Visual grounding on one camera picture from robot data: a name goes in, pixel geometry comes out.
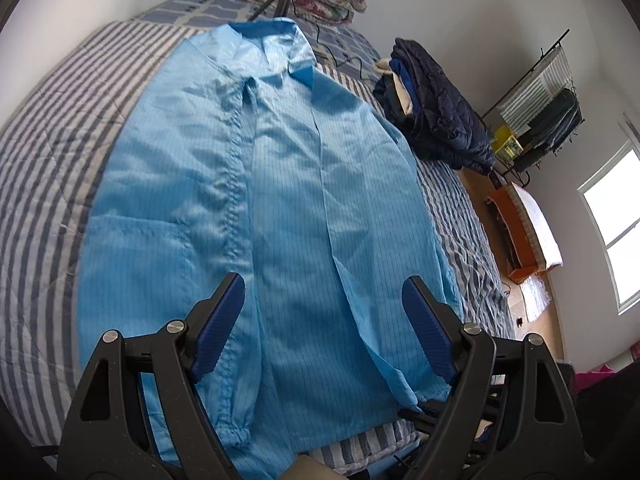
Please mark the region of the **light blue work jacket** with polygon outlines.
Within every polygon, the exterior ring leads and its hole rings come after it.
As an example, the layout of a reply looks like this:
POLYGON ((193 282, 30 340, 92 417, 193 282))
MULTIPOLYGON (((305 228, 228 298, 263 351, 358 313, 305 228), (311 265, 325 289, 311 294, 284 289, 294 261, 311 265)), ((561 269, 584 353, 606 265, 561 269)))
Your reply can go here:
POLYGON ((443 399, 401 304, 460 304, 404 136, 318 71, 290 20, 183 40, 108 159, 82 243, 79 353, 144 335, 230 272, 244 306, 198 386, 245 479, 443 399))

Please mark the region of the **blue white striped quilt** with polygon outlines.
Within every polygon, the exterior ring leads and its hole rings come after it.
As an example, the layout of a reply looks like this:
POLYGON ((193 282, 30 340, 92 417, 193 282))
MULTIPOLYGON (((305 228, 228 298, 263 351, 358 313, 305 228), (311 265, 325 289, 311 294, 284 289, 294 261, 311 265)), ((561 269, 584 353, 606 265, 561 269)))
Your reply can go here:
MULTIPOLYGON (((181 40, 205 31, 142 20, 101 27, 1 133, 1 399, 29 443, 58 444, 77 382, 76 271, 111 145, 160 63, 181 40)), ((497 263, 469 194, 442 162, 416 160, 416 168, 465 321, 513 338, 497 263)), ((392 422, 309 453, 351 474, 417 438, 408 422, 392 422)))

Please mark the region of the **blue checkered bed sheet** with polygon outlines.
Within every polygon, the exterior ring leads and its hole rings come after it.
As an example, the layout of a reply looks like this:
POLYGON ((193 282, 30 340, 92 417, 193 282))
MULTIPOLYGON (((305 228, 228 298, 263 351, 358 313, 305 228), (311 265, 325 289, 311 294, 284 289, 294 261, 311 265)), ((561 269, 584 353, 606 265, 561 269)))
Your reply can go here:
MULTIPOLYGON (((245 22, 257 8, 256 3, 245 0, 168 0, 142 12, 136 20, 209 29, 245 22)), ((370 88, 375 86, 381 77, 374 67, 380 55, 359 32, 346 25, 316 24, 298 18, 292 11, 288 17, 303 31, 320 64, 336 68, 370 88)))

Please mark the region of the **dark clothes on rack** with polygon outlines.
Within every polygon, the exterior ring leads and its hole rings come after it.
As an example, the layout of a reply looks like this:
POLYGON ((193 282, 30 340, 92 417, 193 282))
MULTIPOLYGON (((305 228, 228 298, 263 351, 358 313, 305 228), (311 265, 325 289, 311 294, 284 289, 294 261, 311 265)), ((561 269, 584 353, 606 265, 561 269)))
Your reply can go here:
POLYGON ((563 88, 529 123, 521 136, 526 150, 557 151, 582 123, 576 93, 563 88))

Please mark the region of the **window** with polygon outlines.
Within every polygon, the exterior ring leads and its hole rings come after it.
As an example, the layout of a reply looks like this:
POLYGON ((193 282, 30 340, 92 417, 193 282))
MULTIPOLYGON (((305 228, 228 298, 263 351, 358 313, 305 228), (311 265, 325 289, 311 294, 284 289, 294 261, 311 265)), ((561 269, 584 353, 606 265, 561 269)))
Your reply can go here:
POLYGON ((579 188, 596 228, 614 287, 617 311, 639 303, 639 129, 628 115, 615 154, 579 188))

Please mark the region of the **black tripod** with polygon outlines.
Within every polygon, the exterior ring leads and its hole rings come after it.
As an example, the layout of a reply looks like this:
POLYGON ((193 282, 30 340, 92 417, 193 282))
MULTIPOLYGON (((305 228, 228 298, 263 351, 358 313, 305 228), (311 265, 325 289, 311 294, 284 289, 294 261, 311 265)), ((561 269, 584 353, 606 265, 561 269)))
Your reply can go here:
POLYGON ((274 4, 273 17, 285 18, 288 15, 288 10, 293 6, 293 0, 266 0, 248 19, 249 22, 256 21, 262 14, 264 14, 270 6, 274 4))

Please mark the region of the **yellow crate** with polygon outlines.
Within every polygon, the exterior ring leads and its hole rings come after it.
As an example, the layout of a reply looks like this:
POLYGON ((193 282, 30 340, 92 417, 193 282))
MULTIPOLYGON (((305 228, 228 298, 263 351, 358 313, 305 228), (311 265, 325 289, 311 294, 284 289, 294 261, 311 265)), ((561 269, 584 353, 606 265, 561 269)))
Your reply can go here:
POLYGON ((524 152, 524 148, 508 125, 502 125, 495 131, 495 139, 491 143, 491 148, 500 162, 504 164, 512 162, 524 152))

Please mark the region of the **orange box with white cover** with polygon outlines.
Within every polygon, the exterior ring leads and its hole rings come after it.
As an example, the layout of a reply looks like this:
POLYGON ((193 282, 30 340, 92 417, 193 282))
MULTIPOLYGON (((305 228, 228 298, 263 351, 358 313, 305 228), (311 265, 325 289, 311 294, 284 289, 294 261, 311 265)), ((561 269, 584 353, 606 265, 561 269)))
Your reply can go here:
POLYGON ((487 201, 496 208, 509 235, 514 255, 508 274, 512 282, 522 284, 534 274, 563 265, 547 218, 525 188, 508 183, 490 193, 487 201))

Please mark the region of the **black clothes rack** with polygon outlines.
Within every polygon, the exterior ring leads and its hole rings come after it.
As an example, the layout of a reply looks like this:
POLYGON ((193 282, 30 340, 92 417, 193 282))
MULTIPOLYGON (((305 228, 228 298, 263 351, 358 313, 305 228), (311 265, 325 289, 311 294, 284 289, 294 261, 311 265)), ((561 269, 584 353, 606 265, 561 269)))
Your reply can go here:
POLYGON ((503 180, 529 185, 529 170, 572 140, 584 122, 570 63, 558 39, 487 111, 488 128, 503 180))

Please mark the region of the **dark navy folded jacket pile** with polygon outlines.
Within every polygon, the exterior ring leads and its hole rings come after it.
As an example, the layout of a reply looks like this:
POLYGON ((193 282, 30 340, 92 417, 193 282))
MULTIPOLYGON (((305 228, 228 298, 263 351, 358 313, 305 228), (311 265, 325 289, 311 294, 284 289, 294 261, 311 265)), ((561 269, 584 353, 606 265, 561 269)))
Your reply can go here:
POLYGON ((491 172, 495 156, 484 124, 424 47, 398 38, 378 69, 383 75, 373 96, 416 156, 453 170, 491 172))

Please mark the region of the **pink cloth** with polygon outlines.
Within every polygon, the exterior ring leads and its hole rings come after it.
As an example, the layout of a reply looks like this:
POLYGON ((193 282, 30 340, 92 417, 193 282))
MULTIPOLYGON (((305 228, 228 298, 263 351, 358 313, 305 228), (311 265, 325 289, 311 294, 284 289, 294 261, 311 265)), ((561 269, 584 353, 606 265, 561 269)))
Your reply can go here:
POLYGON ((598 382, 602 382, 602 380, 612 377, 615 374, 616 371, 613 370, 612 367, 608 366, 608 364, 602 364, 599 368, 590 370, 589 372, 577 373, 575 375, 576 392, 581 392, 582 390, 590 388, 598 382))

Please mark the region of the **striped cloth on rack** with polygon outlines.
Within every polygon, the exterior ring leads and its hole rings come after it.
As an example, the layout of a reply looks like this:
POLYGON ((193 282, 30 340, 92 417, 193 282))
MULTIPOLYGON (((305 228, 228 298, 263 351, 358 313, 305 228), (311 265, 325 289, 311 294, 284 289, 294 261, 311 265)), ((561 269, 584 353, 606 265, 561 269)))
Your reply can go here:
POLYGON ((563 47, 553 47, 496 105, 503 122, 516 136, 563 89, 574 88, 573 74, 563 47))

